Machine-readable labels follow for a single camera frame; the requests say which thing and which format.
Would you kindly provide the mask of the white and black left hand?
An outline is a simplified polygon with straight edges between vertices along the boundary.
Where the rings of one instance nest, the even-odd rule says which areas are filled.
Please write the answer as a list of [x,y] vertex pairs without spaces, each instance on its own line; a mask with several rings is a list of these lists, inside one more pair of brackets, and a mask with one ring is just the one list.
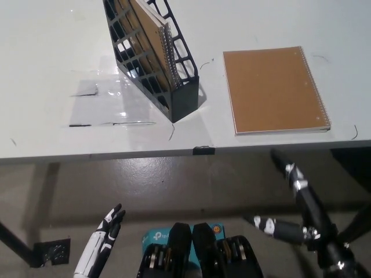
[[107,263],[126,214],[117,204],[91,234],[75,268],[73,277],[99,277]]

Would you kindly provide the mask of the black and white right hand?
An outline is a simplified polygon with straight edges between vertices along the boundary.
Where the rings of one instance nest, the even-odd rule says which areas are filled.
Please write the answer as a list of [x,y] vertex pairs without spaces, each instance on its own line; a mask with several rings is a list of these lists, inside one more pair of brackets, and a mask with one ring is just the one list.
[[303,224],[259,215],[244,216],[244,220],[274,239],[305,245],[316,253],[324,277],[369,277],[298,165],[277,149],[270,150],[270,157],[293,193]]

